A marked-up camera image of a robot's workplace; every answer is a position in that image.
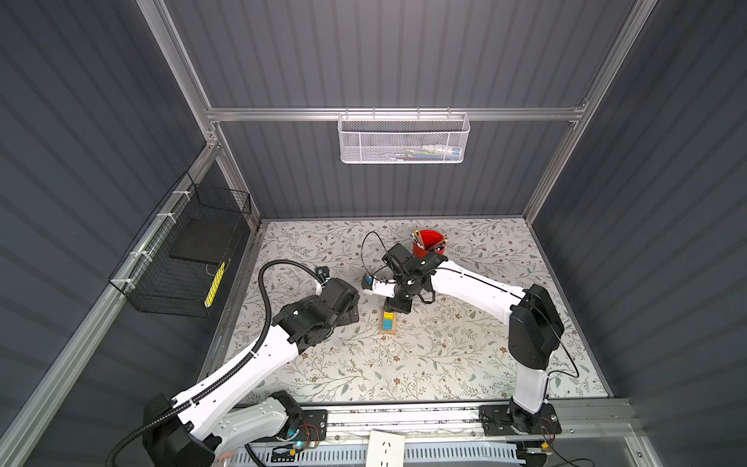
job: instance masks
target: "wire basket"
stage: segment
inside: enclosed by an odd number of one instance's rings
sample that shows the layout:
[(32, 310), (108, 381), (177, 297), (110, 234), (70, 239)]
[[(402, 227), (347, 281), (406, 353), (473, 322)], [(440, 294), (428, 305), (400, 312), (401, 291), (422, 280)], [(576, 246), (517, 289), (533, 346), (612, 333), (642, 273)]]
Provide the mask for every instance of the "wire basket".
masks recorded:
[(414, 115), (367, 120), (340, 114), (340, 159), (345, 164), (458, 164), (464, 161), (467, 114), (422, 119)]
[[(248, 193), (192, 184), (170, 213), (157, 214), (163, 219), (145, 248), (130, 249), (120, 260), (121, 265), (128, 256), (136, 255), (131, 273), (125, 278), (110, 277), (110, 283), (140, 312), (207, 318), (212, 306), (230, 289), (251, 235), (250, 214)], [(174, 257), (192, 222), (224, 227), (228, 241), (217, 265)]]

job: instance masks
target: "red bucket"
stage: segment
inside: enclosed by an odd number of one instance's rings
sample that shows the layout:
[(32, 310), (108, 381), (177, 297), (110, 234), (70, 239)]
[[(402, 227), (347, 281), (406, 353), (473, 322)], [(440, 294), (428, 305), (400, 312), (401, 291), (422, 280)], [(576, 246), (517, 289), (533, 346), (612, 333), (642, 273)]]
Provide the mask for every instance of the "red bucket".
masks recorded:
[[(421, 230), (421, 237), (423, 238), (423, 246), (426, 248), (431, 248), (433, 245), (440, 243), (444, 239), (444, 236), (435, 230)], [(443, 255), (445, 250), (446, 245), (444, 245), (440, 250), (434, 251), (433, 253)], [(420, 248), (415, 242), (412, 242), (412, 252), (415, 255), (418, 255), (418, 258), (422, 258), (426, 255), (426, 253), (428, 253), (427, 251)]]

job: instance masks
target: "power outlet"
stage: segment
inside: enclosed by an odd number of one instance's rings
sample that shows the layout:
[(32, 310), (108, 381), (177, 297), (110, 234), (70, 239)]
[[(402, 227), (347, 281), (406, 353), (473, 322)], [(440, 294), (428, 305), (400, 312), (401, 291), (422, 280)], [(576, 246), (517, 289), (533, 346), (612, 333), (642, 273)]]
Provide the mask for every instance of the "power outlet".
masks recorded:
[(405, 463), (405, 436), (371, 431), (366, 467), (402, 467)]

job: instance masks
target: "gray wall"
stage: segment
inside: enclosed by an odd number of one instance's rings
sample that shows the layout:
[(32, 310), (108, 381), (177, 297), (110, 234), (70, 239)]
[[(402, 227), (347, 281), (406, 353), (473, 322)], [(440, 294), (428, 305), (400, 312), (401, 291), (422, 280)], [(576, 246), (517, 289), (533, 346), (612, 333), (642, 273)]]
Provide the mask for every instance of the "gray wall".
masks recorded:
[[(167, 1), (215, 107), (581, 103), (632, 0)], [(473, 123), (465, 162), (351, 167), (327, 123), (224, 123), (266, 218), (520, 214), (564, 123)]]
[(660, 1), (534, 224), (667, 466), (744, 462), (745, 24)]
[(265, 218), (521, 214), (566, 122), (472, 123), (461, 164), (340, 162), (336, 123), (222, 123)]
[[(203, 145), (134, 0), (0, 3), (0, 432)], [(182, 360), (202, 351), (210, 325), (126, 309), (40, 450), (55, 449), (63, 420), (81, 441), (108, 424), (119, 436), (134, 422), (114, 421), (123, 406), (106, 394), (141, 400), (154, 384), (191, 382), (199, 365)]]

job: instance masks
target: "leaf pattern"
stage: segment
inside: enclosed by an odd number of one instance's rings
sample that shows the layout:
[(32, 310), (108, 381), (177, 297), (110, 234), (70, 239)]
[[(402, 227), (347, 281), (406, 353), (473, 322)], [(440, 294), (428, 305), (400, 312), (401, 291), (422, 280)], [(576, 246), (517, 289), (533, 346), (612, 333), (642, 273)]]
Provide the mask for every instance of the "leaf pattern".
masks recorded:
[[(522, 219), (270, 222), (236, 324), (228, 361), (259, 334), (264, 306), (257, 285), (259, 268), (271, 259), (294, 259), (328, 266), (333, 276), (356, 287), (364, 275), (361, 242), (376, 230), (387, 247), (400, 241), (410, 248), (416, 227), (449, 238), (446, 255), (460, 265), (511, 285), (538, 283), (552, 296), (565, 324), (562, 341), (578, 365), (579, 379), (552, 375), (554, 398), (605, 397), (583, 343)], [(363, 250), (368, 270), (382, 266), (384, 253), (373, 235)], [(275, 315), (286, 303), (314, 293), (314, 281), (295, 267), (267, 270), (265, 285)], [(477, 400), (508, 398), (514, 391), (516, 363), (508, 353), (508, 328), (485, 312), (453, 297), (413, 302), (409, 315), (397, 316), (394, 335), (380, 332), (383, 297), (361, 295), (360, 322), (338, 327), (331, 338), (273, 372), (244, 401), (254, 402), (284, 389), (299, 402), (386, 400)], [(551, 369), (573, 372), (561, 351)]]

